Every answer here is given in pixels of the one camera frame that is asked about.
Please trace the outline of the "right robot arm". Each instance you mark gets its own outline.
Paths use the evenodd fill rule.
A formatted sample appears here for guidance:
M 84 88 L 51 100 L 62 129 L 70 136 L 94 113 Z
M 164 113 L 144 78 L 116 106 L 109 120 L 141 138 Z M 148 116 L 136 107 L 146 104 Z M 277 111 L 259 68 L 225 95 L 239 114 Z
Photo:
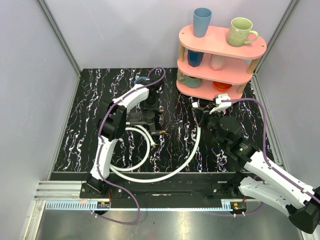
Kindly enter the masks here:
M 295 178 L 242 135 L 242 126 L 232 116 L 219 116 L 203 107 L 192 107 L 197 125 L 209 131 L 225 154 L 262 180 L 237 172 L 227 182 L 232 198 L 241 195 L 261 201 L 282 212 L 299 230 L 312 234 L 320 223 L 320 189 Z

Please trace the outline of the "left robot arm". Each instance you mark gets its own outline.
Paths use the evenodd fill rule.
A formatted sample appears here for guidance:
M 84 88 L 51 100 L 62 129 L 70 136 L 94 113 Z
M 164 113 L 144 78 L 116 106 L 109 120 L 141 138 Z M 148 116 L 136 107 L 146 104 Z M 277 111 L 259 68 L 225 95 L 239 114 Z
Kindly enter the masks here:
M 151 83 L 148 78 L 139 80 L 127 93 L 102 105 L 97 122 L 98 147 L 94 165 L 82 187 L 84 193 L 97 198 L 108 193 L 108 185 L 103 178 L 109 177 L 114 148 L 127 125 L 137 126 L 135 129 L 147 137 L 147 149 L 155 145 L 152 136 L 163 133 L 155 126 L 156 111 L 160 109 L 157 91 L 162 84 Z

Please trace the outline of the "black spray gun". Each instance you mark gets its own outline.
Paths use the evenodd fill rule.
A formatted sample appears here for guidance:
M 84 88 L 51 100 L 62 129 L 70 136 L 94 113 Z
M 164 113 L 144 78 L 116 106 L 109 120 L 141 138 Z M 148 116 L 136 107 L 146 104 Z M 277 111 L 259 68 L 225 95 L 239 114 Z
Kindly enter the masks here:
M 152 136 L 159 136 L 159 135 L 165 134 L 166 130 L 156 129 L 155 119 L 156 119 L 156 114 L 162 114 L 163 112 L 164 112 L 163 109 L 132 112 L 132 113 L 129 113 L 126 123 L 128 125 L 136 125 L 136 126 L 146 125 L 148 126 L 150 134 Z

